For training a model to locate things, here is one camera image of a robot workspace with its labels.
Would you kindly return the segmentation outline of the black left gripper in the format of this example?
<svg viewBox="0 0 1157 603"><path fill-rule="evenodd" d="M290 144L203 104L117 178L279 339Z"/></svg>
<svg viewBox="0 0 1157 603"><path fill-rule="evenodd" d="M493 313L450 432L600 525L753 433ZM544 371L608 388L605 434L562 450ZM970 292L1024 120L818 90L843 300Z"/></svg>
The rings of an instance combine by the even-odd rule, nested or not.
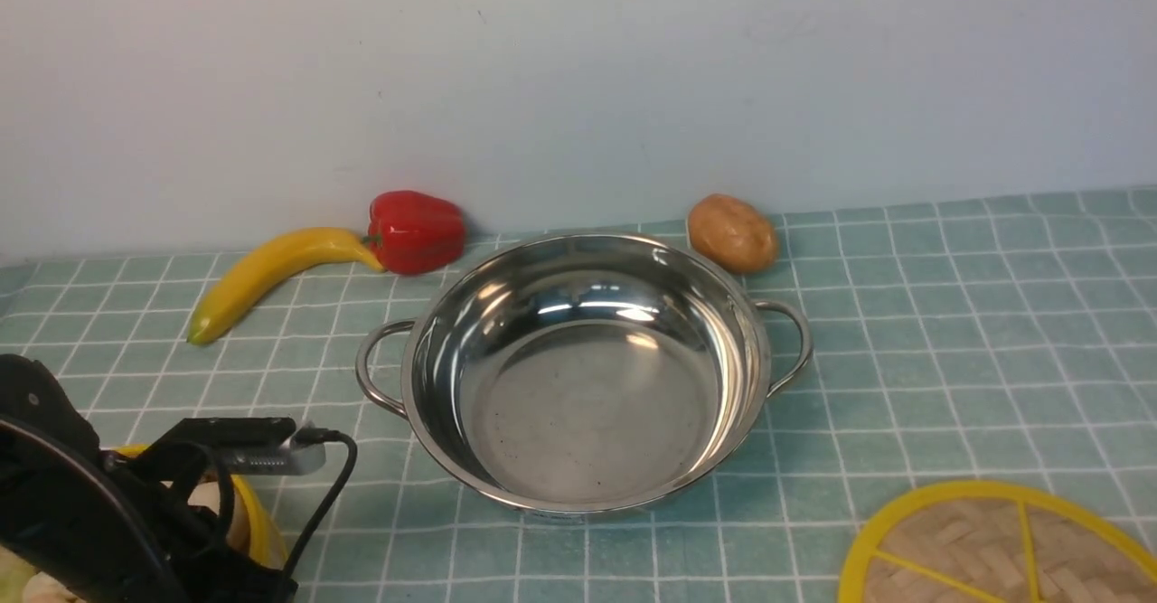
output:
<svg viewBox="0 0 1157 603"><path fill-rule="evenodd" d="M271 475L292 418L190 418L106 449L40 361L6 354L3 547L88 602L286 602L281 569L229 545L235 475Z"/></svg>

